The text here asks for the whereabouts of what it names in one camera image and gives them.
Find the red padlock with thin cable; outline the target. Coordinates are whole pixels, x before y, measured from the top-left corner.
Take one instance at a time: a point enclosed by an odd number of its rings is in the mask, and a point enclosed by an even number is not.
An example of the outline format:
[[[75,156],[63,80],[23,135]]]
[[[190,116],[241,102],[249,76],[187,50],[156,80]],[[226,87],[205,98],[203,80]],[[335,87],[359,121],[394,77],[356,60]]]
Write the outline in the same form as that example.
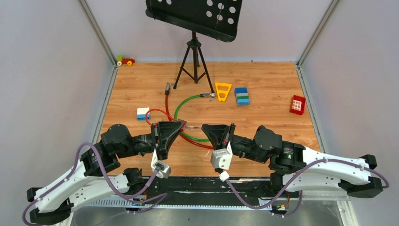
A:
[[[177,121],[177,120],[174,119],[171,115],[169,115],[166,111],[161,110],[161,109],[154,108],[154,109],[149,109],[149,110],[145,113],[145,121],[146,121],[149,125],[151,125],[151,123],[150,123],[149,120],[147,119],[147,116],[148,116],[149,113],[154,112],[154,111],[163,113],[163,114],[164,114],[165,116],[167,116],[167,118],[168,118],[169,120],[171,120],[171,121]],[[186,125],[187,125],[187,121],[183,120],[183,126],[182,126],[182,128],[180,129],[181,132],[183,132],[183,131],[185,130]]]

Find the small key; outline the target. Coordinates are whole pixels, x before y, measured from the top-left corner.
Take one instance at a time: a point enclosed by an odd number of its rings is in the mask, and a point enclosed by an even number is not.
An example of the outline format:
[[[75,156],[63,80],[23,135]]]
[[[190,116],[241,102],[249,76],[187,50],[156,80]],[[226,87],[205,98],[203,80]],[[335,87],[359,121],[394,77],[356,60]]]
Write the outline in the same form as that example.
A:
[[[187,130],[194,130],[194,129],[202,129],[201,126],[192,126],[192,125],[186,125],[185,129]]]

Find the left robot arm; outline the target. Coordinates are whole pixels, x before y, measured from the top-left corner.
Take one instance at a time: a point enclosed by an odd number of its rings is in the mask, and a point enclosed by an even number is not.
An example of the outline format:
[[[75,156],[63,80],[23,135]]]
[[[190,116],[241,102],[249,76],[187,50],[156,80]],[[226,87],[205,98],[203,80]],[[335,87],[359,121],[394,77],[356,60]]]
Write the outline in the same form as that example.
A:
[[[51,184],[27,190],[29,205],[23,211],[28,226],[50,226],[66,220],[71,213],[102,198],[117,195],[130,203],[146,191],[155,178],[168,178],[171,168],[164,161],[186,123],[183,120],[160,121],[151,125],[149,134],[133,136],[127,126],[114,124],[98,143],[83,143],[88,150],[77,150],[73,166]],[[127,168],[110,177],[120,166],[119,159],[152,154],[152,175],[144,180],[142,170]]]

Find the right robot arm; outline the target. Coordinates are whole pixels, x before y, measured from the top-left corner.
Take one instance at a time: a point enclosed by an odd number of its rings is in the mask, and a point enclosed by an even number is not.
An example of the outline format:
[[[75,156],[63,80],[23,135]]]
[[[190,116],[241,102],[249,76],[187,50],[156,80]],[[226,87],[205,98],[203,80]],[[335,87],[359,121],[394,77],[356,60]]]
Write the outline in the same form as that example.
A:
[[[268,164],[268,189],[277,197],[301,190],[343,190],[351,197],[373,198],[389,187],[370,154],[344,158],[318,152],[285,141],[265,126],[258,127],[251,139],[236,135],[234,124],[203,124],[201,129],[214,149],[211,164],[223,182],[228,181],[232,158],[237,156]]]

